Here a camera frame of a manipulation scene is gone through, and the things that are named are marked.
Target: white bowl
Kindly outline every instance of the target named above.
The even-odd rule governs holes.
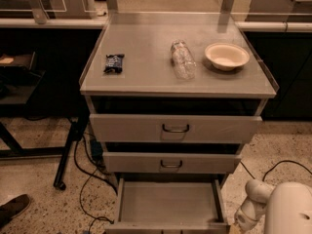
[[[231,71],[250,60],[250,55],[246,50],[230,43],[211,44],[206,48],[205,55],[215,68],[223,71]]]

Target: shoe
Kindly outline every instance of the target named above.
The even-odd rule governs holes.
[[[3,206],[0,206],[0,227],[8,223],[14,217],[20,215],[30,205],[30,198],[27,194],[22,194]]]

